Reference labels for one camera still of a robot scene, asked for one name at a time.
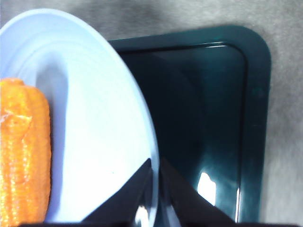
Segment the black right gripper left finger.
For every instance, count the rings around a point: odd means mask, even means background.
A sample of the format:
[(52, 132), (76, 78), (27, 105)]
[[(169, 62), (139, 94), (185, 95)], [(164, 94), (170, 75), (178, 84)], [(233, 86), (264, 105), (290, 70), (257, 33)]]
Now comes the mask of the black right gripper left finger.
[(153, 173), (147, 159), (113, 196), (83, 219), (83, 223), (134, 223), (140, 205), (152, 205)]

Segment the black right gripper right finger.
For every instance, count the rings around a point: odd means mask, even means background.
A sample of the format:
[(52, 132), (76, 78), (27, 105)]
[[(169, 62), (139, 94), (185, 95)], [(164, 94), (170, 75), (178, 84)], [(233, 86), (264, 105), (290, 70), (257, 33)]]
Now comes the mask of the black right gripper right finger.
[(172, 207), (180, 223), (233, 223), (234, 221), (213, 206), (189, 184), (164, 158), (160, 161), (162, 201), (167, 217)]

